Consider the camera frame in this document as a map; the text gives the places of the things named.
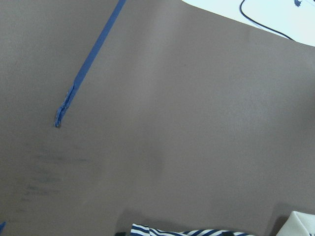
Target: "black cable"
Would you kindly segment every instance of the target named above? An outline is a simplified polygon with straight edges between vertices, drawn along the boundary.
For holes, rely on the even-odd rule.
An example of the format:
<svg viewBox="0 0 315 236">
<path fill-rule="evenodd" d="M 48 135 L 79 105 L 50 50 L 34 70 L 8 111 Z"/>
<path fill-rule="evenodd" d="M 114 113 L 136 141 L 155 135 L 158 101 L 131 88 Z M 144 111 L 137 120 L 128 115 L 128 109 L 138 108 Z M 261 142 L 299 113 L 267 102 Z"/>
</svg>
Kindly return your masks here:
<svg viewBox="0 0 315 236">
<path fill-rule="evenodd" d="M 243 0 L 242 3 L 240 4 L 240 12 L 241 12 L 241 14 L 242 14 L 245 18 L 247 18 L 248 20 L 254 22 L 255 24 L 258 24 L 258 25 L 260 25 L 260 26 L 263 26 L 263 27 L 266 28 L 266 29 L 272 30 L 273 32 L 276 32 L 276 33 L 278 33 L 278 34 L 281 34 L 281 35 L 283 35 L 284 37 L 286 37 L 286 38 L 288 38 L 288 39 L 290 39 L 290 40 L 292 40 L 292 41 L 295 41 L 295 40 L 293 40 L 292 38 L 290 38 L 289 36 L 287 36 L 286 34 L 281 33 L 281 32 L 279 32 L 279 31 L 277 31 L 277 30 L 275 30 L 275 29 L 269 28 L 269 27 L 267 27 L 267 26 L 264 26 L 263 24 L 258 23 L 257 21 L 254 21 L 252 18 L 250 18 L 250 17 L 248 17 L 247 15 L 245 15 L 245 13 L 242 11 L 242 6 L 243 6 L 243 3 L 244 3 L 244 2 L 245 2 L 245 0 Z"/>
</svg>

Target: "table surface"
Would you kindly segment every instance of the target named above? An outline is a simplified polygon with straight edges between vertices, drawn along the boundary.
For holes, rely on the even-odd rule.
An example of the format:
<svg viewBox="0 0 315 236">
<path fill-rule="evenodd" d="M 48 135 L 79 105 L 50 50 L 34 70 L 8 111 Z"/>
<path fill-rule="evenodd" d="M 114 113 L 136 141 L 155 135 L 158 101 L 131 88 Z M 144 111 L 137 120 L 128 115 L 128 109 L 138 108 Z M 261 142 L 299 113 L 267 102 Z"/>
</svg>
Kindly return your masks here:
<svg viewBox="0 0 315 236">
<path fill-rule="evenodd" d="M 314 214 L 315 48 L 180 0 L 127 0 L 54 127 L 116 3 L 0 2 L 3 235 L 272 236 Z"/>
</svg>

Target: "black and white striped fabric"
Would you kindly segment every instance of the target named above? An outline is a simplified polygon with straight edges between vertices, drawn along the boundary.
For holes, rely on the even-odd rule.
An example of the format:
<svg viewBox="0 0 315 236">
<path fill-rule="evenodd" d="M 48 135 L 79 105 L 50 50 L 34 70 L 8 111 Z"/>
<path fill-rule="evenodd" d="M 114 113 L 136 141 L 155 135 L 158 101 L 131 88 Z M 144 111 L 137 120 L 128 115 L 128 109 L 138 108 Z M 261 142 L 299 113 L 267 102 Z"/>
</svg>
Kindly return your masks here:
<svg viewBox="0 0 315 236">
<path fill-rule="evenodd" d="M 137 224 L 132 225 L 130 236 L 224 236 L 228 235 L 227 232 L 234 236 L 253 236 L 246 233 L 232 232 L 228 230 L 193 230 L 180 233 L 166 232 Z"/>
</svg>

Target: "striped cloth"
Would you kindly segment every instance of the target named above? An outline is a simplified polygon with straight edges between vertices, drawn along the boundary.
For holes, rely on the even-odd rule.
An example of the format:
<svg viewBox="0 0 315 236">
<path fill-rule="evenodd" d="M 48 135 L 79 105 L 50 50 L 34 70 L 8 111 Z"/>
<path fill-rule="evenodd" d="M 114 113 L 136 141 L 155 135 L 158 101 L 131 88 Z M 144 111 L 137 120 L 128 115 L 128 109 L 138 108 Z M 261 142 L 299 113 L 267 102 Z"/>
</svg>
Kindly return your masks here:
<svg viewBox="0 0 315 236">
<path fill-rule="evenodd" d="M 234 236 L 253 236 L 241 232 L 232 232 L 228 230 L 193 230 L 186 232 L 166 232 L 162 230 L 152 229 L 148 226 L 133 224 L 130 232 L 130 236 L 224 236 L 228 235 Z"/>
</svg>

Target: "blue object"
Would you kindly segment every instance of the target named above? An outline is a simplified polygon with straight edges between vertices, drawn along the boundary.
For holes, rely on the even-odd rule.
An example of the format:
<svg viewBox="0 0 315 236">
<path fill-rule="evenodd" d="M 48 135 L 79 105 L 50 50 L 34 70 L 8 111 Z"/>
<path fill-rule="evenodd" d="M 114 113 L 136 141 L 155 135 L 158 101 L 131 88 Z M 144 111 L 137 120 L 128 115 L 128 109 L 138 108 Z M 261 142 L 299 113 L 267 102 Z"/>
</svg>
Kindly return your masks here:
<svg viewBox="0 0 315 236">
<path fill-rule="evenodd" d="M 0 234 L 2 233 L 4 227 L 6 225 L 6 222 L 4 221 L 2 224 L 0 224 Z"/>
<path fill-rule="evenodd" d="M 73 85 L 69 89 L 67 96 L 63 102 L 63 104 L 58 108 L 56 120 L 55 120 L 55 127 L 60 126 L 61 120 L 63 119 L 63 116 L 65 115 L 67 109 L 69 108 L 75 94 L 77 93 L 81 83 L 83 82 L 87 72 L 89 71 L 94 59 L 96 58 L 100 48 L 102 47 L 110 29 L 112 28 L 116 18 L 118 17 L 124 3 L 126 0 L 119 0 L 114 11 L 112 12 L 111 16 L 109 17 L 106 25 L 104 26 L 104 29 L 100 33 L 97 41 L 95 42 L 94 46 L 92 47 L 88 57 L 85 59 L 83 65 L 81 66 L 77 76 L 75 77 L 73 81 Z"/>
</svg>

